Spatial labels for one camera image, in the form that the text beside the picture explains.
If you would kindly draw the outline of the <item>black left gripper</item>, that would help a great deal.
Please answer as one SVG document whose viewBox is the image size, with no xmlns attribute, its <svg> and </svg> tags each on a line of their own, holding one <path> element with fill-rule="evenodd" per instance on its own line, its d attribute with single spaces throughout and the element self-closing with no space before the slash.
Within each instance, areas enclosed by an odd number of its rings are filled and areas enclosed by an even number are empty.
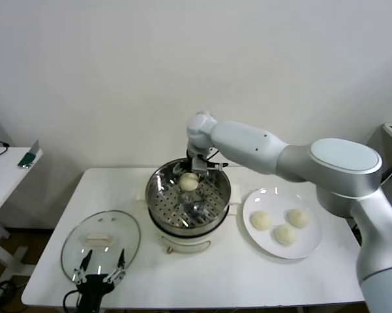
<svg viewBox="0 0 392 313">
<path fill-rule="evenodd" d="M 80 302 L 78 304 L 79 313 L 95 313 L 99 312 L 102 298 L 111 293 L 115 286 L 120 283 L 125 276 L 125 250 L 123 249 L 119 255 L 117 267 L 107 276 L 106 275 L 87 275 L 85 272 L 91 260 L 92 250 L 82 259 L 80 266 L 74 269 L 72 281 L 77 285 L 80 294 Z"/>
</svg>

